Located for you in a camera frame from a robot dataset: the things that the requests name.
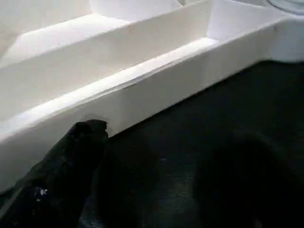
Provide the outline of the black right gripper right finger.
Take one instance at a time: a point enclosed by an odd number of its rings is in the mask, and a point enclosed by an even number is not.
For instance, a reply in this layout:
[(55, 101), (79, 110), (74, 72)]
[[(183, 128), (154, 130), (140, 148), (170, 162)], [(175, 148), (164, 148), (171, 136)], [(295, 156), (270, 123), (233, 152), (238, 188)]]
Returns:
[(304, 183), (256, 134), (234, 134), (198, 165), (194, 197), (204, 228), (301, 228)]

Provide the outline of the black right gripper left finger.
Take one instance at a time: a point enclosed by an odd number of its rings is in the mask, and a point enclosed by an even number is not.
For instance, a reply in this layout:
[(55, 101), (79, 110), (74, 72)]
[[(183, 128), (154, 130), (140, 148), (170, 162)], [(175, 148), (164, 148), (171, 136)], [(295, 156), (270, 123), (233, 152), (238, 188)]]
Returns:
[(105, 153), (107, 122), (78, 122), (20, 179), (0, 209), (2, 228), (76, 228)]

